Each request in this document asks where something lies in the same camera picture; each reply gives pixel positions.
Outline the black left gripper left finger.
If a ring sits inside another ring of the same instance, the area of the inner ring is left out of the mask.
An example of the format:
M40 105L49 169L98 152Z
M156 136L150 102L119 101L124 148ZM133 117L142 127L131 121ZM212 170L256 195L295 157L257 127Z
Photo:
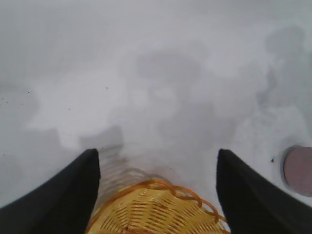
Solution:
M50 180L0 210L2 234L83 234L94 209L100 167L84 151Z

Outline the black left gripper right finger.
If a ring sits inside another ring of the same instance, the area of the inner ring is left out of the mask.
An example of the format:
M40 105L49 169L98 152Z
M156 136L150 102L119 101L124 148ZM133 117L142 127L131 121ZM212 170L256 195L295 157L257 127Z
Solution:
M310 234L312 209L220 149L216 191L233 234Z

